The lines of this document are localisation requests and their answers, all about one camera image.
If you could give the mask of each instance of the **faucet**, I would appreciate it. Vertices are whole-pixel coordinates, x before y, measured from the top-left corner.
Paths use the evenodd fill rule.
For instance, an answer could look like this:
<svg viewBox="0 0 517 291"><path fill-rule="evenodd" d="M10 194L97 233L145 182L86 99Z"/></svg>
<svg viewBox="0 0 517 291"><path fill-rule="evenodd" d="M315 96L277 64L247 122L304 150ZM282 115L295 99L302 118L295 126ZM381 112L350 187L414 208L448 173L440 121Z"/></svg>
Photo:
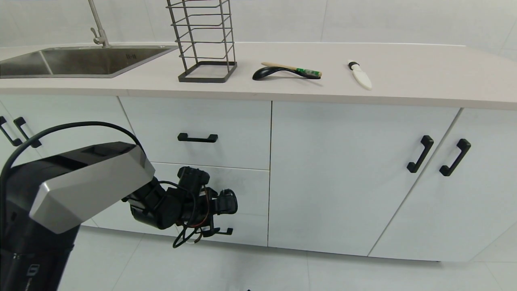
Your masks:
<svg viewBox="0 0 517 291"><path fill-rule="evenodd" d="M95 8L94 0L88 0L90 4L90 8L92 9L92 14L94 15L95 24L97 25L97 29L99 30L99 36L97 36L97 33L95 32L95 29L92 27L90 28L91 31L94 33L94 43L96 45L102 44L103 48L109 48L110 42L108 41L108 36L106 35L106 32L102 28L102 24L100 23L99 15L97 14L97 9Z"/></svg>

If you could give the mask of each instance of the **wooden handle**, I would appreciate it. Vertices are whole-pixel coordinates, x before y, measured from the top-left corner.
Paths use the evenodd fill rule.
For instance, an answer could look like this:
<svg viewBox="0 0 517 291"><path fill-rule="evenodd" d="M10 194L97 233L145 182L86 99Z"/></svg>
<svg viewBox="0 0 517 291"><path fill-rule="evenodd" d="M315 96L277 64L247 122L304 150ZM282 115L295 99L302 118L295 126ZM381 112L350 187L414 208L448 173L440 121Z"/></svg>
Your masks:
<svg viewBox="0 0 517 291"><path fill-rule="evenodd" d="M280 64L270 63L270 62L262 62L262 65L264 65L266 67L282 67L282 68L291 69L291 70L297 69L296 67L285 66L285 65L280 65Z"/></svg>

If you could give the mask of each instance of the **white countertop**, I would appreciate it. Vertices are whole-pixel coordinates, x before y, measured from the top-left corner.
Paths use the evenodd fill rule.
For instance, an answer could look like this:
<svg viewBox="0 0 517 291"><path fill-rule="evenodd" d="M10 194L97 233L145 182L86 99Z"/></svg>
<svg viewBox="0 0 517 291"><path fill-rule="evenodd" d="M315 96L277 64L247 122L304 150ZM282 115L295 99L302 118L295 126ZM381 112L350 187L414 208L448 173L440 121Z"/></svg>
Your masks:
<svg viewBox="0 0 517 291"><path fill-rule="evenodd" d="M0 60L45 47L0 49ZM180 83L179 51L112 79L0 79L0 94L117 95L419 105L517 110L517 63L463 46L389 43L237 43L226 83ZM373 83L363 89L346 61ZM321 80L279 72L253 81L261 62L318 70Z"/></svg>

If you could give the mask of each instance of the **white knife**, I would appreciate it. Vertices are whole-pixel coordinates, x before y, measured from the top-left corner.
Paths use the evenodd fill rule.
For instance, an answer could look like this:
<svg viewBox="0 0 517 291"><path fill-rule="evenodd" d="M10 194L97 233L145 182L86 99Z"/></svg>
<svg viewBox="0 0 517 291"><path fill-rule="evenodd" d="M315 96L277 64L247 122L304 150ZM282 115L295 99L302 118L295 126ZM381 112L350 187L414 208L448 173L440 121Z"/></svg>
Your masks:
<svg viewBox="0 0 517 291"><path fill-rule="evenodd" d="M348 67L352 70L356 81L367 90L372 90L372 81L368 75L361 69L358 63L348 60Z"/></svg>

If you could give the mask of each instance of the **faucet handle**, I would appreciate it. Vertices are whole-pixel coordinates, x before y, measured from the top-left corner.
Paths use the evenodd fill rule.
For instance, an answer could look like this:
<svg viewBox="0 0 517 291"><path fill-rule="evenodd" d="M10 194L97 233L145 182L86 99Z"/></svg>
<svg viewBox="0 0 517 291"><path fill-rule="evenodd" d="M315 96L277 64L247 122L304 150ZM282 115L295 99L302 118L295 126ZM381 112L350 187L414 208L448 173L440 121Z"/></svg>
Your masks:
<svg viewBox="0 0 517 291"><path fill-rule="evenodd" d="M95 38L98 38L97 32L95 31L95 28L91 27L90 30L94 33Z"/></svg>

